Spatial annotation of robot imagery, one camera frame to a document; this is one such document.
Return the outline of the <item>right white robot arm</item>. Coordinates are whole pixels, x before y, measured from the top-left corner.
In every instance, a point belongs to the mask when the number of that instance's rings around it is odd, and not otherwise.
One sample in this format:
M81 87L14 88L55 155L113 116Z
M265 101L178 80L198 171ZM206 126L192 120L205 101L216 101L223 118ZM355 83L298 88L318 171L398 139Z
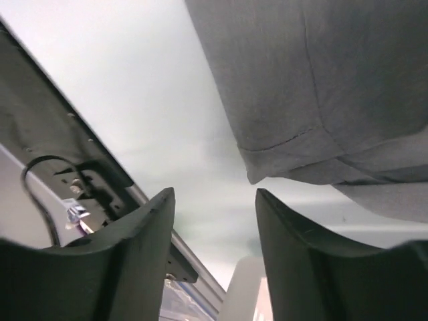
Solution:
M427 242L382 249L339 235L265 189L262 257L241 260L220 320L426 320ZM65 247L1 240L2 320L158 320L175 192Z

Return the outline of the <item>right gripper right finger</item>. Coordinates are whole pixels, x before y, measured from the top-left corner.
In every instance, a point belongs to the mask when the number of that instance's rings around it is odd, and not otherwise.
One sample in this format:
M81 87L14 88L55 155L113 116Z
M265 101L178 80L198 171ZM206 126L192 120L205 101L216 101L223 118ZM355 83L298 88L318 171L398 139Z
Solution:
M427 242L382 249L339 235L266 189L255 197L275 320L426 320Z

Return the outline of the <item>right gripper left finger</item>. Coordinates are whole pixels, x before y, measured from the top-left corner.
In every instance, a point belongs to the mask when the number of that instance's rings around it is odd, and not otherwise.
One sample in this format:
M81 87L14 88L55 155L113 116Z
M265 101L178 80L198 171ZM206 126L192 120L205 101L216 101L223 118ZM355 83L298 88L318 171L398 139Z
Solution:
M1 240L2 320L157 320L175 192L65 247Z

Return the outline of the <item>grey long sleeve shirt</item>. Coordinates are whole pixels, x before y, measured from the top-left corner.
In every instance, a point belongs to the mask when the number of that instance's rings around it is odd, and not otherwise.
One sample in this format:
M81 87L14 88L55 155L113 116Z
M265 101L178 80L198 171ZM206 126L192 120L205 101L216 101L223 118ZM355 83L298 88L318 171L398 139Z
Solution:
M187 1L249 182L427 221L426 1Z

